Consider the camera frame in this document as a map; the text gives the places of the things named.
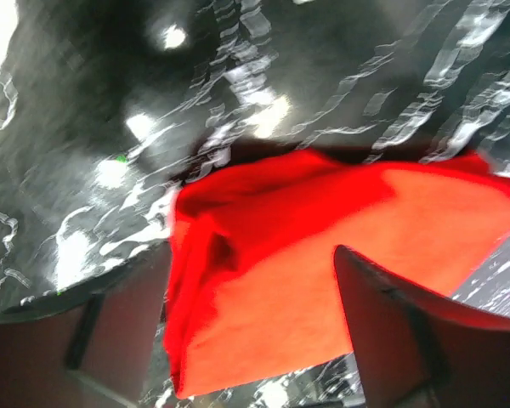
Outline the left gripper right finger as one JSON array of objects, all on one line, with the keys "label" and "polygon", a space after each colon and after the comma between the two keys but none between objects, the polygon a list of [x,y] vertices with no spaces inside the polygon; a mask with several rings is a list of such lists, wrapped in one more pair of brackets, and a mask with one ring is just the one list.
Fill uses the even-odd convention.
[{"label": "left gripper right finger", "polygon": [[369,407],[510,407],[510,318],[439,295],[346,246],[334,252]]}]

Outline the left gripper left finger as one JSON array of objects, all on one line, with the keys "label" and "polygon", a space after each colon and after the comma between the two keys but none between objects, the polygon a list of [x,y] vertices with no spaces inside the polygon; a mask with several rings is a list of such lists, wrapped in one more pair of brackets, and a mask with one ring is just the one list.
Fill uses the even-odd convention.
[{"label": "left gripper left finger", "polygon": [[136,407],[169,246],[0,313],[0,407]]}]

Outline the red t-shirt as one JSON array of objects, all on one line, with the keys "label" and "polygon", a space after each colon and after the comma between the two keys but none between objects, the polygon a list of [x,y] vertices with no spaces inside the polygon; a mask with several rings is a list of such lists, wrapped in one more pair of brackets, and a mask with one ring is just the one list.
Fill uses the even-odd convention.
[{"label": "red t-shirt", "polygon": [[346,165],[296,150],[187,184],[165,306],[174,391],[209,394],[350,353],[339,245],[450,295],[509,234],[510,178],[475,154]]}]

